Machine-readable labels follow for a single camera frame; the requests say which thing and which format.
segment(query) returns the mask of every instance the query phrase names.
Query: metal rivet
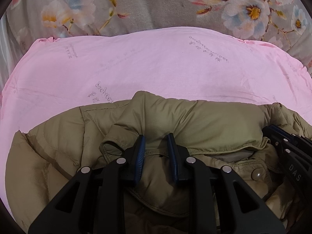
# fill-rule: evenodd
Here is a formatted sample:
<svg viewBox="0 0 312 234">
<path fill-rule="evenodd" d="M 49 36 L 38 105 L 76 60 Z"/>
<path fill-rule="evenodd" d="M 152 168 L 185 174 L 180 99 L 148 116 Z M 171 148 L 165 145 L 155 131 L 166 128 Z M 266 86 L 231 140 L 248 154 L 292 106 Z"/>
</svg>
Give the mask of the metal rivet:
<svg viewBox="0 0 312 234">
<path fill-rule="evenodd" d="M 117 163 L 118 164 L 123 164 L 123 163 L 125 163 L 126 162 L 126 159 L 125 158 L 119 158 L 119 159 L 117 159 Z"/>
<path fill-rule="evenodd" d="M 186 162 L 188 162 L 188 163 L 195 163 L 195 162 L 196 162 L 196 158 L 188 157 L 188 158 L 186 159 Z"/>
<path fill-rule="evenodd" d="M 259 180 L 262 177 L 262 175 L 263 175 L 263 171 L 260 168 L 252 171 L 252 179 L 254 181 Z"/>
<path fill-rule="evenodd" d="M 81 172 L 82 173 L 88 173 L 89 171 L 90 171 L 90 167 L 88 167 L 88 166 L 85 166 L 85 167 L 81 168 Z"/>
<path fill-rule="evenodd" d="M 222 171 L 224 171 L 225 173 L 230 173 L 232 171 L 232 168 L 228 165 L 225 165 L 222 167 Z"/>
</svg>

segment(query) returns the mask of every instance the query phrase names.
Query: puffer jacket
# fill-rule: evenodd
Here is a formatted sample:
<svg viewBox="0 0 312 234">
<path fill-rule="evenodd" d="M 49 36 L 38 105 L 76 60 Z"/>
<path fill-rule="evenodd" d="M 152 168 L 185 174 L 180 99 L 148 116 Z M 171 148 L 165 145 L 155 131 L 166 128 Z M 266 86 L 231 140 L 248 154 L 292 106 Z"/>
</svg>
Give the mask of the puffer jacket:
<svg viewBox="0 0 312 234">
<path fill-rule="evenodd" d="M 30 224 L 83 166 L 104 167 L 146 137 L 141 181 L 124 192 L 127 233 L 187 233 L 189 191 L 170 179 L 164 137 L 207 166 L 230 165 L 289 228 L 300 202 L 279 169 L 278 156 L 262 128 L 275 124 L 288 133 L 312 137 L 312 127 L 280 103 L 164 99 L 137 92 L 131 100 L 76 107 L 16 132 L 6 165 L 6 192 L 15 220 Z"/>
</svg>

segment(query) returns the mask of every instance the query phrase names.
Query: bedding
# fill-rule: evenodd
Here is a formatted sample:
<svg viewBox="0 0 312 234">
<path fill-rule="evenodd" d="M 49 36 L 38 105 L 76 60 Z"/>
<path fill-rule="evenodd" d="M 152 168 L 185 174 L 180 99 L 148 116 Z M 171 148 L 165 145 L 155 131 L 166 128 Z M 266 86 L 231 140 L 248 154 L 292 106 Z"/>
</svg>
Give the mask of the bedding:
<svg viewBox="0 0 312 234">
<path fill-rule="evenodd" d="M 22 58 L 23 53 L 20 46 L 15 40 L 10 27 L 7 25 L 7 15 L 4 13 L 0 19 L 0 92 L 3 90 L 10 74 L 15 68 L 18 61 Z"/>
<path fill-rule="evenodd" d="M 300 0 L 13 0 L 7 16 L 24 53 L 50 36 L 195 26 L 273 43 L 312 74 L 312 19 Z"/>
<path fill-rule="evenodd" d="M 16 131 L 27 133 L 76 106 L 131 99 L 140 90 L 187 100 L 280 102 L 312 124 L 306 67 L 271 43 L 193 27 L 38 39 L 2 92 L 0 196 L 5 206 L 9 209 L 5 165 Z"/>
</svg>

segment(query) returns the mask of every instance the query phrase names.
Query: snap button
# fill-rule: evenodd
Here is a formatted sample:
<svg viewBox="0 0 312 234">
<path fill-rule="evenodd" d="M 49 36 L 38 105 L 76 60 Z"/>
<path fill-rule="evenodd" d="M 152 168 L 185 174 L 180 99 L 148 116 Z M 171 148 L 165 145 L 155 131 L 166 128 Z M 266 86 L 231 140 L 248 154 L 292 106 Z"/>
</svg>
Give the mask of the snap button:
<svg viewBox="0 0 312 234">
<path fill-rule="evenodd" d="M 262 178 L 262 176 L 263 176 L 263 170 L 262 169 L 254 169 L 253 171 L 252 171 L 252 179 L 254 180 L 254 181 L 257 181 L 257 180 L 259 180 L 259 179 L 261 179 Z"/>
</svg>

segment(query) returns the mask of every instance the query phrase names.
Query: floral blanket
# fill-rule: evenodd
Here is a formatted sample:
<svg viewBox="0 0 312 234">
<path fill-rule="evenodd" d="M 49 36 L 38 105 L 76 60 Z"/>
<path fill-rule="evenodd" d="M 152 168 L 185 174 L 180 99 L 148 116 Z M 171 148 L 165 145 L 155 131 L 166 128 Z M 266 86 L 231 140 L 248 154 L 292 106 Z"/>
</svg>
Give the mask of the floral blanket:
<svg viewBox="0 0 312 234">
<path fill-rule="evenodd" d="M 195 26 L 273 43 L 312 74 L 312 20 L 300 0 L 13 0 L 7 17 L 24 52 L 50 36 Z"/>
</svg>

